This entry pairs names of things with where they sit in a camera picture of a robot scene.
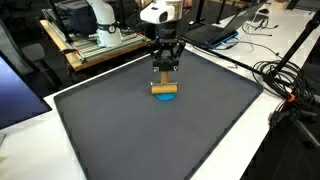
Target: black mat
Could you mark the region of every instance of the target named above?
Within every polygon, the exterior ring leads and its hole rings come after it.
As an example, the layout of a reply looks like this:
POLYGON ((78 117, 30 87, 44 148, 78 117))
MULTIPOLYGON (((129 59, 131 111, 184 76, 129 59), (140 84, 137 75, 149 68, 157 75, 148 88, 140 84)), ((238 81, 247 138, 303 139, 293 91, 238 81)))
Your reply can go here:
POLYGON ((150 94, 150 57, 55 97, 88 179, 190 178, 263 90, 188 51, 180 60, 169 102, 150 94))

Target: white table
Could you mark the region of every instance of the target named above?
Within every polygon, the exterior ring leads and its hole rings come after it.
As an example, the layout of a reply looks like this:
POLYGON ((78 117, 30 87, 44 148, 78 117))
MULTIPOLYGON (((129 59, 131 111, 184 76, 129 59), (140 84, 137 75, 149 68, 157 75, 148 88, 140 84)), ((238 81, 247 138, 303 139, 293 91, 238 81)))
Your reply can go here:
MULTIPOLYGON (((279 27, 275 30, 263 31, 263 33, 269 31, 273 34, 272 37, 252 36, 252 39, 253 42, 264 44, 280 52, 280 55, 283 56, 304 30, 305 24, 313 14, 309 15, 309 12, 301 10, 271 9, 270 11, 269 24, 279 24, 279 27)), ((241 30, 239 32, 239 37, 241 37, 243 32, 241 30)), ((291 61, 301 67, 319 34, 320 29, 318 28, 309 36, 291 61)), ((187 45, 186 48, 221 66, 232 65, 229 62, 200 53, 191 45, 187 45)), ((250 50, 250 45, 238 44, 230 50, 221 51, 221 53, 248 65, 253 65, 261 60, 275 59, 275 56, 264 48, 255 47, 253 52, 249 52, 250 50)), ((252 79, 251 73, 243 68, 230 70, 252 79)), ((7 133, 7 137, 0 148, 0 155, 6 157, 0 163, 1 180, 85 179, 54 105, 53 97, 55 95, 45 98, 53 108, 52 111, 2 130, 7 133)), ((192 179, 239 179, 269 130, 270 114, 281 101, 281 99, 263 92, 223 138, 192 179)))

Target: chair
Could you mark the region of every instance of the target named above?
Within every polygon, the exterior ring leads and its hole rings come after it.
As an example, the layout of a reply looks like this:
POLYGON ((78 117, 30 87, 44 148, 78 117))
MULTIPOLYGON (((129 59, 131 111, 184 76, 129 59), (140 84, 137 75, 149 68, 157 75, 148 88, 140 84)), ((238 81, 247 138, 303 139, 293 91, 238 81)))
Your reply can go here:
POLYGON ((0 39, 0 49, 22 75, 41 73, 52 89, 58 90, 62 86, 59 77, 44 61, 45 52, 41 44, 36 43, 20 49, 1 19, 0 39))

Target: monitor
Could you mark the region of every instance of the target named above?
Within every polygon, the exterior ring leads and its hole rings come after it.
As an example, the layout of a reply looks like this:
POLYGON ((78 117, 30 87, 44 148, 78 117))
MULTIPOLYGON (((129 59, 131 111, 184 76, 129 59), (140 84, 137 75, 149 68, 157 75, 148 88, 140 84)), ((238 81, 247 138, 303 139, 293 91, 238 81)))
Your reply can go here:
POLYGON ((0 129, 50 110, 0 51, 0 129))

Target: desk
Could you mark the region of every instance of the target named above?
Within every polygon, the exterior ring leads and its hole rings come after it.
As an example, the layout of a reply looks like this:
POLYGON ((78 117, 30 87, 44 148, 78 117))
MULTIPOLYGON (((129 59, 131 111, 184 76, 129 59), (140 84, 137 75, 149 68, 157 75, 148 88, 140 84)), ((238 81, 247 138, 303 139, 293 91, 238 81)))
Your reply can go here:
MULTIPOLYGON (((53 42, 57 45, 59 50, 68 49, 67 43, 64 42, 64 40, 59 36, 57 31, 50 26, 50 22, 47 20, 40 20, 40 25, 42 26, 42 29, 50 36, 50 38, 53 40, 53 42)), ((104 61, 110 60, 112 58, 115 58, 117 56, 120 56, 122 54, 137 50, 139 48, 142 48, 148 44, 149 39, 146 39, 146 41, 141 41, 139 43, 135 43, 129 46, 126 46, 125 48, 118 48, 117 50, 107 54, 103 55, 93 61, 88 61, 85 63, 81 63, 79 58, 70 53, 66 54, 66 60, 71 65, 74 71, 80 71, 86 68, 89 68, 91 66, 94 66, 96 64, 102 63, 104 61)))
MULTIPOLYGON (((309 15, 309 12, 302 10, 272 9, 270 23, 279 24, 279 29, 270 31, 274 34, 272 37, 252 36, 252 39, 254 42, 272 47, 273 50, 279 51, 283 55, 303 31, 306 22, 311 17, 312 15, 309 15)), ((292 58, 292 61, 297 63, 298 66, 303 65, 319 34, 320 29, 318 28, 292 58)), ((193 49, 190 44, 186 48, 223 67, 227 68, 230 65, 229 62, 193 49)), ((275 58, 264 48, 255 47, 253 52, 249 53, 249 51, 250 45, 239 44, 221 53, 249 65, 261 60, 274 60, 275 58)), ((252 79, 251 73, 243 68, 230 68, 230 70, 252 79)), ((53 97, 56 94, 45 98, 53 108, 51 112, 3 130, 7 133, 7 138, 0 148, 0 154, 7 158, 0 163, 1 180, 85 179, 54 105, 53 97)), ((263 92, 223 138, 192 179, 240 179, 269 131, 268 119, 270 114, 281 102, 281 99, 263 92)))

